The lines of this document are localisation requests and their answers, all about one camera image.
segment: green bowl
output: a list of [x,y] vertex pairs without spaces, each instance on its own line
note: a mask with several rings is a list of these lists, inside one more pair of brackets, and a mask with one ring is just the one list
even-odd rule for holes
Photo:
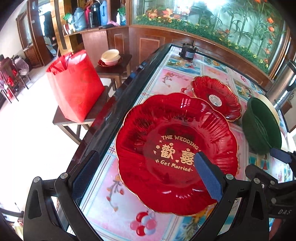
[[270,109],[258,98],[248,100],[242,117],[242,129],[249,146],[263,155],[272,147],[281,149],[281,131]]

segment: large red scalloped plate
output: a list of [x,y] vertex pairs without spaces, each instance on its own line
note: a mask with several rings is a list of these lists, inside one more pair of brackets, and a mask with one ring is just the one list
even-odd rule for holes
[[194,168],[199,150],[225,174],[237,172],[237,142],[226,119],[182,93],[154,95],[132,108],[115,146],[124,185],[161,213],[194,215],[216,202]]
[[191,81],[191,86],[195,97],[207,101],[228,121],[235,121],[241,117],[242,106],[238,97],[221,81],[209,76],[197,76]]

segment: tiled floor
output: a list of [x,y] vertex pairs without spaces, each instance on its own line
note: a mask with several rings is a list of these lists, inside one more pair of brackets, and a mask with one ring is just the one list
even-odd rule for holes
[[[0,202],[10,210],[15,210],[15,202],[24,210],[33,178],[57,178],[67,169],[78,147],[52,123],[57,102],[46,69],[33,69],[29,90],[23,89],[19,102],[6,102],[0,110]],[[111,81],[102,82],[108,85]]]

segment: table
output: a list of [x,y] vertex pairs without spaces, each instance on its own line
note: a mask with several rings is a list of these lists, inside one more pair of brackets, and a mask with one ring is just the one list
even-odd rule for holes
[[[115,92],[94,121],[92,133],[87,133],[75,153],[67,172],[80,163],[90,151],[99,153],[100,163],[94,177],[82,198],[78,200],[80,209],[92,227],[104,240],[188,240],[206,220],[213,205],[206,207],[193,217],[182,217],[174,214],[155,213],[156,232],[151,236],[140,237],[129,225],[139,212],[149,210],[121,182],[118,175],[118,160],[115,151],[115,136],[120,129],[126,113],[135,105],[143,103],[149,96],[182,92],[192,95],[190,81],[196,75],[209,75],[218,78],[228,85],[239,97],[242,112],[246,110],[247,100],[251,96],[264,93],[256,83],[249,81],[243,74],[217,62],[205,55],[196,54],[194,65],[188,68],[178,61],[179,48],[164,45],[150,56],[127,78]],[[281,132],[287,135],[286,125],[281,112]],[[250,163],[257,165],[277,178],[279,182],[292,179],[292,172],[286,164],[272,158],[269,154],[259,156],[252,153],[242,131],[241,119],[230,123],[230,129],[238,143],[238,162],[236,178],[245,180],[245,167]],[[240,200],[233,205],[220,233],[227,231],[234,219]]]
[[[96,116],[102,110],[103,106],[106,104],[106,102],[109,99],[109,95],[108,95],[109,88],[108,86],[104,86],[104,88],[105,89],[103,93],[100,95],[100,97],[98,98],[94,106],[91,108],[91,110],[85,117],[84,122],[81,125],[67,119],[62,113],[59,106],[57,107],[57,111],[54,115],[54,119],[52,123],[54,125],[57,125],[63,132],[66,133],[66,135],[68,135],[73,141],[75,141],[79,145],[81,143],[81,139],[80,139],[81,126],[84,129],[89,130],[91,124],[96,119]],[[77,125],[77,132],[75,133],[74,131],[72,131],[69,125]]]
[[126,71],[127,76],[131,74],[130,60],[132,58],[131,54],[121,54],[122,57],[121,63],[112,66],[112,67],[101,67],[97,65],[96,72],[100,78],[111,79],[114,84],[113,89],[116,90],[122,85],[123,73]]

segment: metal screw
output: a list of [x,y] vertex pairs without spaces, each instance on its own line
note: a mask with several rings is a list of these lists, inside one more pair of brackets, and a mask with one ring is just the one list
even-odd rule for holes
[[33,182],[35,182],[35,183],[37,183],[39,181],[40,181],[40,177],[35,177],[34,180],[33,180]]
[[233,179],[233,176],[232,176],[231,174],[226,174],[226,178],[227,178],[228,180],[232,180],[232,179]]
[[258,178],[254,178],[254,182],[259,184],[260,183],[260,180]]
[[67,177],[68,177],[68,173],[64,172],[64,173],[61,174],[61,178],[62,178],[62,179],[65,179],[65,178],[67,178]]

